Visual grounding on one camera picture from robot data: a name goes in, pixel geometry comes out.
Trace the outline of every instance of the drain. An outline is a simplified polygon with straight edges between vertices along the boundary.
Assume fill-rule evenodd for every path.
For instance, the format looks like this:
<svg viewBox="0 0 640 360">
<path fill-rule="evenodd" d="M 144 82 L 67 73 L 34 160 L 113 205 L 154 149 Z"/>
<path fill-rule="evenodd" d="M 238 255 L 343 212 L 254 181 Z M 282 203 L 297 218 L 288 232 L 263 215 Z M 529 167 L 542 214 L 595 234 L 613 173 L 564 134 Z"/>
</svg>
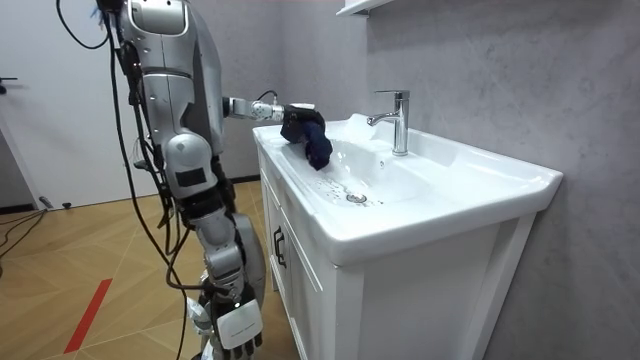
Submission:
<svg viewBox="0 0 640 360">
<path fill-rule="evenodd" d="M 362 194 L 349 194 L 347 195 L 347 201 L 354 202 L 356 204 L 367 201 L 367 197 Z"/>
</svg>

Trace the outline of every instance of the white shelf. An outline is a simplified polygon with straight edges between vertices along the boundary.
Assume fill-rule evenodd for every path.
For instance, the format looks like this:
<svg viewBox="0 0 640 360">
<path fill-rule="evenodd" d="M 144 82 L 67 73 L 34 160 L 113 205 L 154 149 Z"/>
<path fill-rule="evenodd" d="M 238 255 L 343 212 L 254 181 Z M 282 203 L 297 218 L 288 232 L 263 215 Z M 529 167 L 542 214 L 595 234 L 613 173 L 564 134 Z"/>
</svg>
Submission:
<svg viewBox="0 0 640 360">
<path fill-rule="evenodd" d="M 369 10 L 391 1 L 393 0 L 345 0 L 344 7 L 336 15 L 368 15 Z"/>
</svg>

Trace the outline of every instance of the bathroom vanity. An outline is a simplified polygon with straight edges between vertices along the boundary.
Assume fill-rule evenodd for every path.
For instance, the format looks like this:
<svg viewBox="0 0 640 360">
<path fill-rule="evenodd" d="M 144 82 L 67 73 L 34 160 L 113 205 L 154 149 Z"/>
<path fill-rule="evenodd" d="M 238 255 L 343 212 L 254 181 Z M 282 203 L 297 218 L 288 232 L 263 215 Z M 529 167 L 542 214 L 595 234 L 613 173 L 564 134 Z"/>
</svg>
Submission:
<svg viewBox="0 0 640 360">
<path fill-rule="evenodd" d="M 269 265 L 301 359 L 482 359 L 562 174 L 354 114 L 315 171 L 256 128 Z"/>
</svg>

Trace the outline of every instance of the chrome faucet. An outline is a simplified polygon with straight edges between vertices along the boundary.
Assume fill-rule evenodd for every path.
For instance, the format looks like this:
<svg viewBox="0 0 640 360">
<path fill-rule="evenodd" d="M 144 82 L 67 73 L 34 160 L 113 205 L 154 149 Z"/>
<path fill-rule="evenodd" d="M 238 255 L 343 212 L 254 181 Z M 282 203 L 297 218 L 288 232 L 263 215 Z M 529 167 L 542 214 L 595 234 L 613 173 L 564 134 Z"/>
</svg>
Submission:
<svg viewBox="0 0 640 360">
<path fill-rule="evenodd" d="M 409 90 L 384 90 L 376 93 L 394 93 L 395 111 L 388 114 L 369 116 L 367 124 L 376 126 L 380 121 L 391 120 L 395 123 L 395 135 L 393 138 L 393 155 L 405 156 L 407 150 L 407 140 L 409 138 Z"/>
</svg>

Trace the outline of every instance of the faucet handle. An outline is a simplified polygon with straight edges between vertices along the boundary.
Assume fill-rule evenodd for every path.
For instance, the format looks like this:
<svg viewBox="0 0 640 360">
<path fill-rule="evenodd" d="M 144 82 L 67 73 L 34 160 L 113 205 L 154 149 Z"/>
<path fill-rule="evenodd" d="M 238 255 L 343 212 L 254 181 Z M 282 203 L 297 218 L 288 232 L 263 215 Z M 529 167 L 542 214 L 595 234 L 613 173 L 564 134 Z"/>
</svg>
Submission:
<svg viewBox="0 0 640 360">
<path fill-rule="evenodd" d="M 375 91 L 375 93 L 393 93 L 395 95 L 395 99 L 398 101 L 409 100 L 411 95 L 411 91 L 409 90 L 378 90 Z"/>
</svg>

